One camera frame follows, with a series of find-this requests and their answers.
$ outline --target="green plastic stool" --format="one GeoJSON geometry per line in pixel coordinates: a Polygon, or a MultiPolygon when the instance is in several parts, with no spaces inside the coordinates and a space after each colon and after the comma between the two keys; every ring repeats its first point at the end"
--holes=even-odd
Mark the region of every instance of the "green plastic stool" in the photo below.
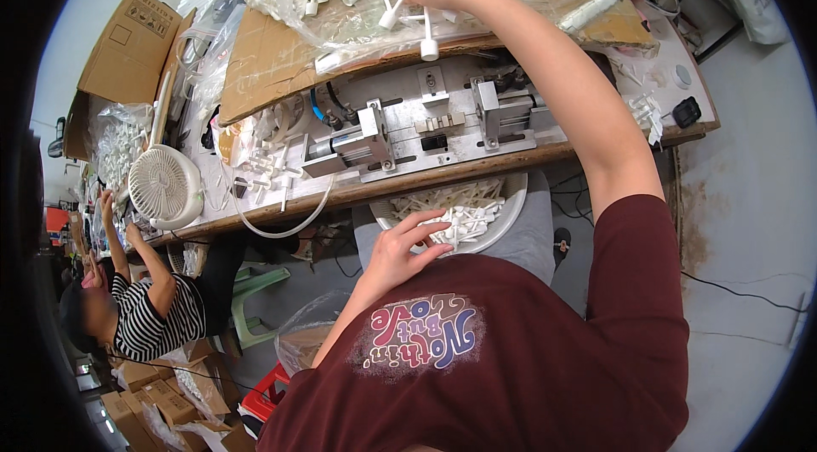
{"type": "MultiPolygon", "coordinates": [[[[248,272],[242,270],[237,273],[236,278],[245,278],[248,272]]],[[[257,293],[264,287],[268,287],[275,282],[286,280],[289,278],[289,270],[285,267],[276,269],[271,272],[263,273],[261,275],[252,276],[246,280],[235,282],[233,285],[233,303],[231,310],[233,312],[233,324],[235,332],[239,336],[239,343],[241,349],[246,349],[265,340],[274,337],[278,330],[273,330],[261,335],[254,335],[250,332],[250,328],[254,328],[260,324],[260,319],[257,317],[250,317],[247,319],[244,316],[244,301],[252,294],[257,293]]]]}

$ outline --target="red plastic stool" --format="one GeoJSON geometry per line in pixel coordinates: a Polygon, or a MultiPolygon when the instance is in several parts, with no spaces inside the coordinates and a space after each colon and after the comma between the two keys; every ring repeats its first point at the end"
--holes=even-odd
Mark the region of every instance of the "red plastic stool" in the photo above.
{"type": "Polygon", "coordinates": [[[276,381],[281,381],[281,383],[289,385],[289,376],[287,376],[287,372],[283,369],[281,362],[277,362],[275,368],[270,371],[270,374],[264,376],[264,378],[260,380],[260,383],[256,385],[256,389],[247,394],[243,401],[241,401],[241,406],[246,409],[248,413],[255,415],[261,422],[266,422],[272,414],[272,410],[281,403],[281,399],[287,393],[286,390],[281,390],[280,392],[275,390],[276,381]]]}

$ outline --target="woman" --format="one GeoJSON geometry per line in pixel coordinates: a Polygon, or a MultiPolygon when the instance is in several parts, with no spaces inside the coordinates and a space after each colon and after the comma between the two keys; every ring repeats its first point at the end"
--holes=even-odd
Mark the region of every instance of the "woman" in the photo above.
{"type": "MultiPolygon", "coordinates": [[[[233,283],[250,234],[218,237],[208,251],[202,274],[195,280],[171,273],[139,228],[129,224],[125,237],[142,257],[150,277],[131,282],[125,251],[114,229],[113,197],[102,193],[102,221],[115,273],[108,277],[93,263],[88,283],[72,283],[60,300],[60,318],[71,342],[82,352],[110,346],[116,354],[149,361],[198,338],[220,335],[230,319],[233,283]]],[[[260,253],[273,242],[253,244],[260,253]]]]}
{"type": "Polygon", "coordinates": [[[449,223],[420,224],[444,210],[414,213],[377,237],[257,449],[666,450],[688,417],[689,328],[641,130],[590,58],[519,0],[411,1],[491,28],[573,144],[596,217],[587,321],[543,283],[550,237],[540,258],[435,260],[452,247],[429,234],[449,223]],[[429,248],[409,253],[421,241],[429,248]]]}

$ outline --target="maroon t-shirt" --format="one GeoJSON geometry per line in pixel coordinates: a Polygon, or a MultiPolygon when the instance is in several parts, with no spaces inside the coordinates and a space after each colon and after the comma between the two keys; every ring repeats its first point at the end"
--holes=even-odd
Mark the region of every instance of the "maroon t-shirt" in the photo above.
{"type": "Polygon", "coordinates": [[[599,217],[586,321],[512,263],[434,261],[292,376],[257,449],[666,450],[688,337],[669,210],[633,195],[599,217]]]}

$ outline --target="gray pants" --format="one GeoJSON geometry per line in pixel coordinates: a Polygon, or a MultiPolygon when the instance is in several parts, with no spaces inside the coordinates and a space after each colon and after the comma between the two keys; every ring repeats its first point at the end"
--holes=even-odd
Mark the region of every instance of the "gray pants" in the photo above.
{"type": "MultiPolygon", "coordinates": [[[[352,222],[360,264],[366,269],[372,258],[374,240],[383,229],[368,205],[352,210],[352,222]]],[[[539,170],[528,172],[528,193],[522,212],[508,232],[480,254],[505,259],[533,273],[547,285],[551,284],[556,260],[553,258],[551,192],[545,174],[539,170]]]]}

